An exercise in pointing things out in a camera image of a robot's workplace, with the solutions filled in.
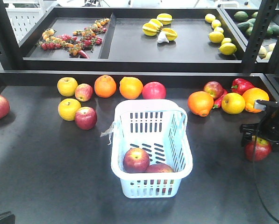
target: orange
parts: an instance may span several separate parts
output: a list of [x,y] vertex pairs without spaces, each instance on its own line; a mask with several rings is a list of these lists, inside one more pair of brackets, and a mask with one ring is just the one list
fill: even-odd
[[116,91],[116,83],[109,75],[103,75],[94,82],[94,92],[98,97],[111,97]]
[[189,96],[187,104],[192,113],[206,117],[213,107],[214,100],[209,93],[198,91]]
[[136,99],[143,90],[143,83],[135,77],[124,77],[120,81],[120,93],[126,99]]
[[245,110],[251,113],[259,113],[261,110],[255,109],[253,106],[255,104],[255,100],[269,100],[268,93],[264,90],[254,87],[242,94],[242,97],[245,100]]

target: lemon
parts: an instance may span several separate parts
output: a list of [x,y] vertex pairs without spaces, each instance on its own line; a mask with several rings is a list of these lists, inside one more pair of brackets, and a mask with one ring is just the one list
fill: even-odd
[[219,20],[213,20],[211,23],[211,27],[215,29],[215,27],[221,27],[222,23]]
[[163,28],[161,32],[165,33],[165,36],[169,41],[173,41],[178,37],[177,32],[171,28]]
[[233,43],[224,43],[219,50],[223,55],[232,55],[237,51],[237,47]]
[[222,40],[222,45],[223,45],[224,43],[232,43],[232,39],[229,38],[229,37],[225,37],[225,38]]
[[158,19],[150,19],[149,23],[155,25],[158,30],[163,26],[162,22],[160,22]]
[[147,36],[155,36],[158,32],[158,28],[154,24],[145,23],[143,25],[143,32]]
[[228,114],[239,114],[245,109],[245,99],[239,93],[228,93],[222,99],[222,109]]
[[161,13],[156,19],[159,20],[163,25],[168,25],[172,22],[172,16],[168,13]]
[[206,20],[206,22],[208,22],[208,23],[212,23],[212,21],[215,20],[215,19],[216,19],[216,17],[215,17],[213,14],[210,14],[210,13],[208,13],[208,14],[205,16],[205,20]]
[[224,39],[224,36],[221,32],[213,31],[209,33],[208,35],[209,40],[213,43],[221,43],[221,41]]
[[67,121],[75,120],[76,111],[81,108],[81,103],[73,98],[67,98],[58,105],[59,116]]
[[218,31],[223,34],[224,30],[221,27],[215,27],[213,31]]

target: apple in basket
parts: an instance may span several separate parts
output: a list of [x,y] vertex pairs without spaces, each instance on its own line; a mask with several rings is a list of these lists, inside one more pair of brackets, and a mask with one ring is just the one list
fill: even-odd
[[150,165],[149,154],[142,148],[129,149],[123,159],[127,173],[144,173]]
[[[173,173],[174,170],[167,164],[156,163],[156,164],[152,164],[152,165],[148,166],[147,169],[145,170],[145,172],[146,173]],[[162,193],[164,194],[165,192],[166,192],[166,188],[163,188]]]

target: cherry tomato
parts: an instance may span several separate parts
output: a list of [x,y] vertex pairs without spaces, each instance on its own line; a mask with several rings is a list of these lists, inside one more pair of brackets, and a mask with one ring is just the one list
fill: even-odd
[[47,49],[48,49],[48,46],[47,46],[46,43],[42,43],[42,44],[41,44],[41,47],[42,47],[43,50],[47,50]]

